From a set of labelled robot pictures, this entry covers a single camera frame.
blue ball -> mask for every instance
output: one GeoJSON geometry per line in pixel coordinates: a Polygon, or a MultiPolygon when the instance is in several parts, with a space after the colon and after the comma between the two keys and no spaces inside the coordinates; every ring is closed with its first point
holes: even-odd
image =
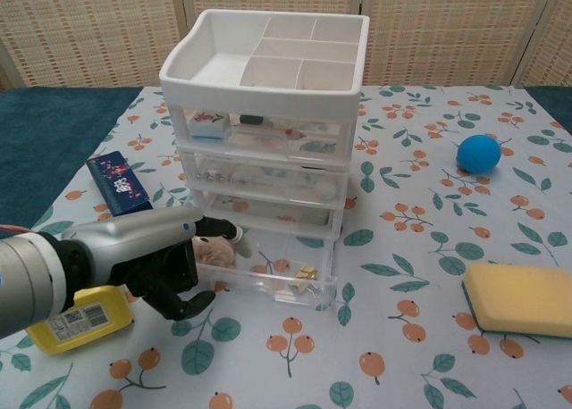
{"type": "Polygon", "coordinates": [[[483,174],[492,170],[500,159],[499,143],[487,135],[469,137],[457,150],[458,166],[472,174],[483,174]]]}

tablecloth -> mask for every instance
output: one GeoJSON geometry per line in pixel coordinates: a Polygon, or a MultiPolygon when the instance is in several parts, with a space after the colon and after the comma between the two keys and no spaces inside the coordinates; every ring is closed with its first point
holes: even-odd
{"type": "MultiPolygon", "coordinates": [[[[94,155],[113,150],[155,206],[187,200],[159,88],[94,155]]],[[[570,270],[571,153],[523,89],[365,87],[330,310],[230,289],[175,323],[138,300],[132,326],[58,356],[21,332],[0,341],[0,407],[570,407],[572,341],[482,334],[460,283],[473,261],[570,270]],[[503,156],[466,175],[456,148],[477,133],[503,156]]],[[[109,218],[84,167],[35,230],[109,218]]]]}

yellow bottle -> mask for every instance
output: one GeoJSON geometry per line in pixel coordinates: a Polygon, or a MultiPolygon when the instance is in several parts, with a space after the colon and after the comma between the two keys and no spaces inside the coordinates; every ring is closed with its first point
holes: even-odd
{"type": "Polygon", "coordinates": [[[78,291],[73,307],[34,324],[26,332],[43,352],[53,355],[85,345],[133,321],[123,289],[103,286],[78,291]]]}

beige toy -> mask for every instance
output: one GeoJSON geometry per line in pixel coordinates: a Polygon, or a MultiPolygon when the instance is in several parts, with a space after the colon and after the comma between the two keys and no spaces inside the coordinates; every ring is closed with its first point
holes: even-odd
{"type": "Polygon", "coordinates": [[[193,237],[192,244],[197,263],[235,269],[234,248],[223,237],[193,237]]]}

barcode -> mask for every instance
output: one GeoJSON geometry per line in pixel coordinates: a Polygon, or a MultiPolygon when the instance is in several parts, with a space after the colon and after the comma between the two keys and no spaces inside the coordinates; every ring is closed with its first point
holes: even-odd
{"type": "Polygon", "coordinates": [[[65,313],[63,316],[65,316],[65,320],[70,324],[83,320],[83,315],[81,315],[80,311],[71,311],[70,313],[65,313]]]}
{"type": "Polygon", "coordinates": [[[107,322],[107,317],[105,317],[104,310],[99,305],[84,309],[83,312],[86,314],[86,317],[88,317],[88,321],[89,324],[91,324],[91,327],[97,327],[107,322]]]}

